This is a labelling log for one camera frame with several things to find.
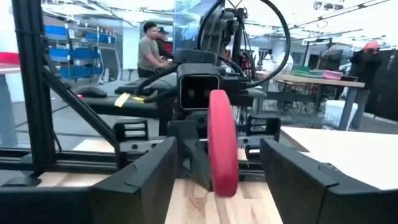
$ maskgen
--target white table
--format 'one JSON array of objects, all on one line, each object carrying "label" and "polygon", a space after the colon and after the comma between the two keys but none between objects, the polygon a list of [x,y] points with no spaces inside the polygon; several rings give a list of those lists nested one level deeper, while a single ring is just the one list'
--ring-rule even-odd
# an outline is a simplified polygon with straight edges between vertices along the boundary
[{"label": "white table", "polygon": [[281,134],[320,162],[381,190],[398,189],[398,135],[282,127]]},{"label": "white table", "polygon": [[0,63],[0,132],[3,146],[18,145],[17,133],[15,130],[14,112],[12,110],[11,95],[8,89],[6,74],[20,73],[18,65]]}]

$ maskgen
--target black bracket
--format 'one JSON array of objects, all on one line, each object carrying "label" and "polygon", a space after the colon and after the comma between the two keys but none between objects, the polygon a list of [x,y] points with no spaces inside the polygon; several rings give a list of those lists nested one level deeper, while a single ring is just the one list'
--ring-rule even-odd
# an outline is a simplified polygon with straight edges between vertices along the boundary
[{"label": "black bracket", "polygon": [[279,142],[280,124],[279,117],[274,114],[250,114],[246,122],[246,135],[272,135]]},{"label": "black bracket", "polygon": [[211,191],[210,162],[205,144],[199,141],[196,121],[171,121],[167,135],[177,139],[177,177],[189,178]]},{"label": "black bracket", "polygon": [[118,142],[148,140],[148,121],[146,119],[122,119],[113,125]]},{"label": "black bracket", "polygon": [[[246,122],[246,135],[265,135],[272,136],[279,142],[281,121],[278,116],[273,114],[250,114]],[[253,149],[259,149],[260,145],[245,145],[244,151],[248,160],[260,159],[260,152]]]},{"label": "black bracket", "polygon": [[127,151],[121,151],[121,143],[137,140],[148,140],[148,121],[146,119],[122,119],[113,125],[113,133],[118,141],[114,146],[116,163],[118,169],[122,169],[129,164]]}]

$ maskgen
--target cable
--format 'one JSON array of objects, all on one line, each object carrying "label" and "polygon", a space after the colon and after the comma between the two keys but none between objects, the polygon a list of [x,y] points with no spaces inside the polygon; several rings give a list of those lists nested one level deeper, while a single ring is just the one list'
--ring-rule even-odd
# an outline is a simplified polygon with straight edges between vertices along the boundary
[{"label": "cable", "polygon": [[[274,78],[280,71],[282,71],[282,69],[286,66],[286,63],[289,59],[290,56],[290,45],[291,45],[291,40],[290,40],[290,31],[289,31],[289,27],[287,25],[287,22],[285,20],[285,17],[282,15],[282,13],[279,11],[279,9],[272,3],[270,2],[270,0],[260,0],[262,1],[264,4],[266,4],[268,7],[270,7],[274,13],[277,15],[278,19],[280,20],[280,23],[282,24],[282,28],[284,30],[284,34],[285,34],[285,43],[286,43],[286,50],[285,50],[285,55],[280,63],[280,65],[273,71],[271,72],[271,74],[269,74],[269,76],[267,78],[263,78],[262,80],[256,81],[254,83],[245,83],[244,85],[242,85],[242,89],[247,89],[247,88],[254,88],[256,86],[262,85],[263,83],[269,81],[270,79]],[[213,11],[216,10],[216,8],[218,6],[220,6],[224,1],[219,0],[216,3],[214,3],[214,5],[212,5],[209,9],[209,11],[207,12],[206,16],[203,18],[202,23],[200,24],[200,28],[199,28],[199,33],[198,33],[198,50],[201,49],[201,41],[203,38],[203,32],[205,30],[205,26],[207,21],[210,18],[210,15],[212,15]]]},{"label": "cable", "polygon": [[265,4],[267,4],[267,6],[273,10],[274,13],[277,15],[278,19],[280,20],[280,23],[282,24],[282,27],[283,27],[284,33],[285,33],[285,38],[286,38],[286,40],[285,40],[286,50],[285,50],[284,58],[282,59],[280,65],[273,72],[271,72],[271,74],[267,78],[263,78],[262,80],[259,80],[257,82],[244,85],[244,87],[246,87],[246,88],[253,88],[253,87],[259,86],[259,85],[269,81],[270,79],[274,78],[285,67],[285,65],[289,59],[289,56],[290,56],[290,44],[291,44],[290,43],[290,31],[289,31],[289,27],[287,25],[287,22],[286,22],[284,16],[279,11],[279,9],[272,2],[270,2],[270,0],[261,0],[261,1]]},{"label": "cable", "polygon": [[159,95],[153,96],[153,97],[148,97],[144,99],[144,103],[156,103],[162,100],[165,100],[167,98],[173,97],[177,94],[177,87],[171,88]]},{"label": "cable", "polygon": [[210,16],[212,15],[212,13],[216,10],[216,8],[220,5],[222,5],[224,3],[224,0],[218,0],[216,3],[214,3],[214,5],[212,5],[209,9],[209,11],[207,11],[206,15],[204,16],[200,27],[199,27],[199,32],[198,32],[198,42],[197,42],[197,49],[200,50],[201,49],[201,42],[203,39],[203,32],[205,30],[207,21],[209,20]]},{"label": "cable", "polygon": [[137,88],[136,88],[134,94],[135,94],[136,96],[139,96],[139,95],[141,94],[141,91],[142,91],[146,86],[152,84],[154,81],[156,81],[156,80],[158,80],[158,79],[160,79],[160,78],[162,78],[162,77],[164,77],[164,76],[166,76],[166,75],[169,75],[170,73],[175,72],[176,69],[177,69],[177,67],[178,67],[178,65],[174,65],[174,66],[172,66],[172,67],[170,67],[170,68],[168,68],[168,69],[166,69],[166,70],[163,70],[163,71],[159,72],[158,74],[155,74],[155,75],[153,75],[153,76],[147,78],[146,80],[144,80],[142,83],[140,83],[140,84],[137,86]]}]

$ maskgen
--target red object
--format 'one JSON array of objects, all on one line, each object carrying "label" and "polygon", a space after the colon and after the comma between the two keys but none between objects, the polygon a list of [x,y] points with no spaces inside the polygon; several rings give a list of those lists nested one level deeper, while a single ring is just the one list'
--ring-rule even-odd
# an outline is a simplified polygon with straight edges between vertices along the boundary
[{"label": "red object", "polygon": [[378,43],[377,41],[375,41],[375,40],[372,40],[372,41],[368,42],[368,43],[365,44],[365,46],[363,47],[364,50],[369,50],[369,49],[374,49],[374,50],[376,50],[376,49],[379,49],[379,48],[380,48],[380,45],[379,45],[379,43]]},{"label": "red object", "polygon": [[213,190],[219,197],[232,197],[239,181],[238,144],[233,112],[224,90],[210,92],[207,125]]},{"label": "red object", "polygon": [[10,52],[0,52],[0,63],[19,65],[19,54]]},{"label": "red object", "polygon": [[173,53],[173,42],[165,42],[164,48],[166,51]]}]

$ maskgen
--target yellow tag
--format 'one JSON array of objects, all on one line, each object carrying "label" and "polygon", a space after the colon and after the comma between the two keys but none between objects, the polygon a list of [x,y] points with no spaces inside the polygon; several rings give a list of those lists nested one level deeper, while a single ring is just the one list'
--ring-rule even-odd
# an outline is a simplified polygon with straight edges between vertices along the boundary
[{"label": "yellow tag", "polygon": [[141,97],[133,96],[132,99],[133,99],[133,100],[137,100],[137,101],[140,102],[140,103],[144,103],[144,99],[141,98]]},{"label": "yellow tag", "polygon": [[122,107],[123,104],[129,99],[130,94],[128,93],[123,93],[122,95],[119,96],[117,100],[115,100],[114,105],[117,107]]}]

